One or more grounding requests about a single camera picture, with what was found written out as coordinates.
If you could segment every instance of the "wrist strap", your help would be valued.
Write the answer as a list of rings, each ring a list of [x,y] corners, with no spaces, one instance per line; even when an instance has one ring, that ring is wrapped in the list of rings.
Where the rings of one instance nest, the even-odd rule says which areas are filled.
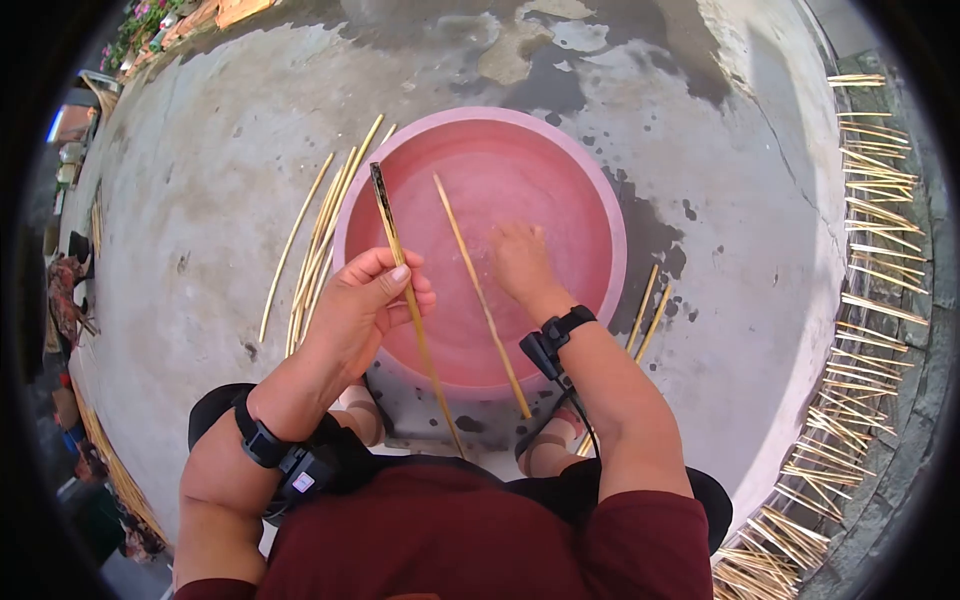
[[[555,354],[561,346],[570,341],[570,331],[573,331],[584,323],[590,323],[596,320],[597,318],[593,316],[589,308],[578,304],[562,317],[552,317],[548,319],[540,330],[548,341],[550,350]]]
[[[293,446],[275,436],[267,426],[259,420],[253,420],[247,410],[247,396],[250,391],[241,392],[233,399],[233,415],[236,418],[237,428],[243,436],[240,445],[255,463],[263,468],[275,468]]]

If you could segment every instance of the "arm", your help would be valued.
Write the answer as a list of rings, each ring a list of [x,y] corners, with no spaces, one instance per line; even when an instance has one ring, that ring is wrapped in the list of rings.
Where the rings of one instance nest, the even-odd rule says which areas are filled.
[[[389,249],[364,252],[330,280],[303,345],[250,392],[251,417],[281,440],[306,440],[337,396],[373,360],[384,334],[410,321],[402,302],[407,283],[413,283],[424,315],[434,308],[437,297],[420,273],[423,259],[405,254],[409,268],[394,269]],[[280,471],[254,463],[241,439],[230,410],[187,459],[180,478],[177,588],[210,578],[256,585],[267,570],[257,550],[263,533],[260,516]]]
[[[554,278],[541,228],[502,226],[492,245],[497,281],[537,327],[579,303]],[[560,359],[603,446],[598,501],[633,490],[693,497],[670,407],[607,329],[600,323],[577,327]]]

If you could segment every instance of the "maroon shirt sleeve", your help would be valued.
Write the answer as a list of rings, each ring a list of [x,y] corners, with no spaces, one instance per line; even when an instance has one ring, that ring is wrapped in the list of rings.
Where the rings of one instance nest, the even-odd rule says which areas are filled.
[[[593,511],[580,565],[595,598],[710,599],[707,515],[693,498],[622,492]]]
[[[251,600],[256,586],[239,579],[198,579],[183,586],[174,600]]]

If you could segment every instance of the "concrete ground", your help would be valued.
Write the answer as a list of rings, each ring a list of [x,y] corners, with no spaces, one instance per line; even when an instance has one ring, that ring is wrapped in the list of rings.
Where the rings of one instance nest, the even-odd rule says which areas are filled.
[[[844,274],[833,97],[794,4],[301,4],[284,0],[137,76],[64,208],[64,239],[88,231],[102,182],[102,334],[84,336],[72,367],[167,536],[193,403],[259,381],[283,356],[307,235],[263,344],[260,316],[320,163],[345,156],[379,112],[402,127],[476,105],[543,118],[603,166],[629,242],[611,331],[626,339],[658,261],[674,298],[642,368],[677,416],[687,464],[730,493],[737,527],[796,439]],[[429,424],[432,402],[388,391],[404,437],[448,435]],[[509,402],[453,406],[486,424],[465,440],[512,447]],[[478,460],[519,476],[512,452]]]

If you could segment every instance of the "pink plastic basin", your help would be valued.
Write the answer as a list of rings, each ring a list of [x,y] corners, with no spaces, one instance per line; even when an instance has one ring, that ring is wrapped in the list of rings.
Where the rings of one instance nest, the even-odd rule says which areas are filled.
[[[334,236],[334,267],[364,250],[387,246],[370,179],[379,161],[401,244],[426,259],[437,309],[424,319],[427,344],[445,391],[473,399],[512,396],[456,238],[433,182],[444,184],[517,378],[525,390],[540,372],[517,343],[534,324],[497,285],[488,234],[498,222],[544,227],[560,282],[608,324],[626,271],[623,218],[607,179],[567,135],[504,108],[455,108],[405,127],[357,171]],[[411,325],[391,331],[378,359],[429,389]]]

